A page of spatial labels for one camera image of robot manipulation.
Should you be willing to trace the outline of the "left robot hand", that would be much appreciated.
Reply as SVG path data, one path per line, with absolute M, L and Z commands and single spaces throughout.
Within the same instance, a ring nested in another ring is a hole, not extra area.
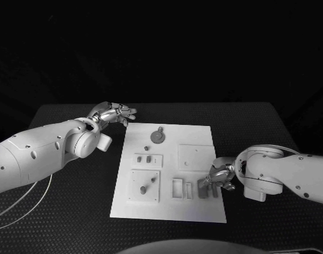
M 136 119 L 137 109 L 129 107 L 125 104 L 101 102 L 93 108 L 88 117 L 106 127 L 110 123 L 122 123 L 126 127 L 129 126 L 129 120 Z

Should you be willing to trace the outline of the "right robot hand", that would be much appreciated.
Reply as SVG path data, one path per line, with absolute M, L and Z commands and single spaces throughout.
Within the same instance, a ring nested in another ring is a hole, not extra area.
M 236 177 L 234 162 L 234 157 L 220 157 L 214 160 L 211 171 L 205 178 L 207 186 L 215 185 L 228 191 L 237 189 L 236 185 L 231 183 L 231 180 Z

